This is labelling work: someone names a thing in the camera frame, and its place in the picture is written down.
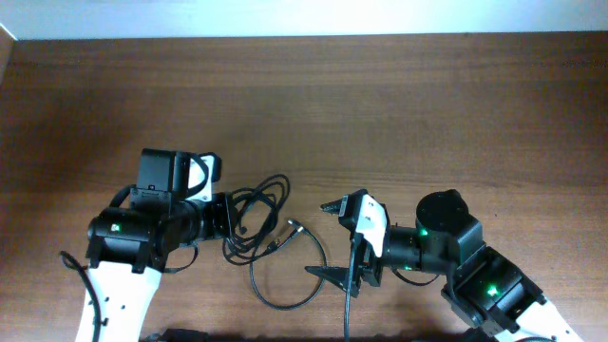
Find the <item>green light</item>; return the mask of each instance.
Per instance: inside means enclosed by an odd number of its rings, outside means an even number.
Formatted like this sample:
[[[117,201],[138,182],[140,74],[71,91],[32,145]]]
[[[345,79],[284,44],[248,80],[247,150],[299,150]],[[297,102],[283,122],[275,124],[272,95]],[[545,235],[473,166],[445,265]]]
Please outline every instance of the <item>green light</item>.
[[[498,294],[498,290],[496,289],[496,286],[491,285],[489,287],[489,289],[487,289],[487,294],[490,295],[490,296],[497,295]]]

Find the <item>brown table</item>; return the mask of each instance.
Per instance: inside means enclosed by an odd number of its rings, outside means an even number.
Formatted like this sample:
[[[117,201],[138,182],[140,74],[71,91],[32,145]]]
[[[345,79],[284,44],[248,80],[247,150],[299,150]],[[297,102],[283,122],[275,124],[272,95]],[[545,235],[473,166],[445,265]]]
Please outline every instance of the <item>brown table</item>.
[[[422,196],[456,188],[485,240],[583,338],[603,340],[607,61],[608,33],[17,42],[0,88],[0,339],[75,337],[85,290],[57,253],[84,261],[89,221],[136,179],[149,146],[216,152],[219,191],[287,174],[281,219],[315,231],[331,265],[346,265],[348,233],[320,203],[367,187],[391,222],[411,226]],[[342,335],[338,289],[272,311],[220,245],[162,279],[143,334]],[[303,267],[318,262],[303,238],[256,274],[289,302],[310,291]],[[351,333],[463,331],[444,283],[412,288],[385,273],[352,302]]]

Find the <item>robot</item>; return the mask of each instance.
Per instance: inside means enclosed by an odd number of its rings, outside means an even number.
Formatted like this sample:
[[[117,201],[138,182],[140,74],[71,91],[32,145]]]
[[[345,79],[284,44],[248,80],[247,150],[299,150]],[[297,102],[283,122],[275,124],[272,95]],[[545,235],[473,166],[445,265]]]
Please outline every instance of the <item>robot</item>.
[[[249,265],[257,296],[274,309],[292,310],[305,305],[321,291],[325,281],[342,289],[346,294],[347,341],[351,298],[358,297],[362,281],[380,286],[385,268],[418,286],[427,283],[413,282],[398,270],[434,274],[433,280],[446,276],[441,296],[471,327],[462,336],[463,341],[582,341],[542,290],[484,242],[482,224],[469,213],[456,190],[421,199],[415,228],[391,226],[386,205],[366,189],[321,205],[323,212],[337,215],[338,222],[350,231],[349,267],[328,267],[316,237],[294,220],[290,220],[294,229],[283,242],[261,247],[289,196],[285,176],[270,177],[257,188],[213,193],[220,171],[221,159],[213,153],[142,151],[137,183],[121,190],[89,224],[88,266],[61,253],[64,264],[78,272],[86,288],[77,342],[140,340],[143,320],[162,274],[174,274],[190,266],[198,255],[198,244],[210,239],[224,240],[222,251],[229,262]],[[265,193],[273,186],[281,189],[280,197]],[[128,208],[122,207],[127,198]],[[256,202],[268,205],[271,211],[259,233],[242,237],[240,221]],[[319,277],[319,282],[301,302],[272,304],[257,291],[253,264],[300,234],[312,238],[322,255],[322,266],[306,267]],[[167,268],[169,254],[186,247],[194,249],[190,264]],[[146,339],[207,340],[203,332],[181,330]]]

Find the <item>white wall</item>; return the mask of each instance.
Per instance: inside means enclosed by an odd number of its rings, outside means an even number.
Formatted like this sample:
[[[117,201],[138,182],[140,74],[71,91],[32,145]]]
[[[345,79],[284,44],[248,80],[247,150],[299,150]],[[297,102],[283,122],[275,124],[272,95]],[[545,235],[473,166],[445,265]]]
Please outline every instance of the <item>white wall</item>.
[[[0,0],[18,39],[608,29],[608,0]]]

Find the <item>wooden table surface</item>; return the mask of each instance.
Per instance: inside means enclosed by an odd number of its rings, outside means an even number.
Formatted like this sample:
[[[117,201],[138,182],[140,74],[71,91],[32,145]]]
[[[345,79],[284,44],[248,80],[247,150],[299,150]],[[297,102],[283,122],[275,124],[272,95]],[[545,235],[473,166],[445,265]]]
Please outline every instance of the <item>wooden table surface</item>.
[[[608,33],[17,42],[0,88],[0,339],[74,339],[85,290],[57,253],[85,261],[89,221],[157,147],[216,152],[219,191],[288,175],[281,220],[316,232],[331,265],[347,264],[348,232],[320,203],[366,187],[411,226],[422,196],[456,188],[487,243],[580,336],[605,340],[607,61]],[[220,245],[163,277],[143,335],[342,335],[341,291],[273,311]],[[303,238],[256,276],[287,303],[312,289],[303,267],[318,262]],[[462,332],[444,283],[385,272],[352,302],[352,335]]]

